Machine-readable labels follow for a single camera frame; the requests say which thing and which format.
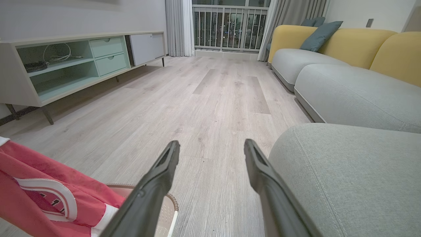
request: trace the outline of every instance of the floor plank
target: floor plank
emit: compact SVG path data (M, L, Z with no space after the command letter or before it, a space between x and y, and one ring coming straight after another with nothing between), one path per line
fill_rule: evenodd
M136 184L166 144L181 144L170 190L175 237L264 236L244 140L268 155L289 127L310 120L264 62L166 57L0 126L26 145L103 183ZM27 236L0 220L0 236Z

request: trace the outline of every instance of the throw pillow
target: throw pillow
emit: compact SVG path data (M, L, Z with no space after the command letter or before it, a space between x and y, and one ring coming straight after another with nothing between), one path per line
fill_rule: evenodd
M301 23L302 26L314 26L314 23L316 22L316 19L304 19L303 23Z
M331 22L321 25L301 45L300 49L319 51L323 44L339 29L342 22Z
M313 25L314 27L319 27L325 22L325 18L323 16L316 17L315 20L316 22Z

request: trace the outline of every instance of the white cabinet door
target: white cabinet door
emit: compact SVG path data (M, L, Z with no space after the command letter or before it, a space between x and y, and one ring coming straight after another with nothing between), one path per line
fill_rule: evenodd
M152 35L155 58L165 56L165 53L164 53L164 38L163 37L164 37L163 34L153 34Z
M130 35L130 43L135 66L145 64L156 58L152 34Z

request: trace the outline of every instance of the black baseboard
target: black baseboard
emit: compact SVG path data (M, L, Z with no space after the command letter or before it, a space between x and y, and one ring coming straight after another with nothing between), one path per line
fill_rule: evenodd
M18 114L19 117L22 117L23 115L25 115L27 113L30 113L30 112L32 112L34 110L37 110L37 109L39 109L39 107L29 106L29 107L24 108L23 110L17 111L16 113ZM6 124L8 122L11 122L13 120L15 120L15 117L13 115L8 115L4 118L0 118L0 126Z

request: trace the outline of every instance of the yellow cushion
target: yellow cushion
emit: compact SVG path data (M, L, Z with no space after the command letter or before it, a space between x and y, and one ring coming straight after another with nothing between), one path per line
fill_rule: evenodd
M272 36L268 62L272 63L276 51L282 48L300 48L317 27L280 25L275 28Z
M421 87L421 32L404 32L387 39L370 70Z
M380 46L394 34L390 30L339 29L319 52L351 66L369 69Z

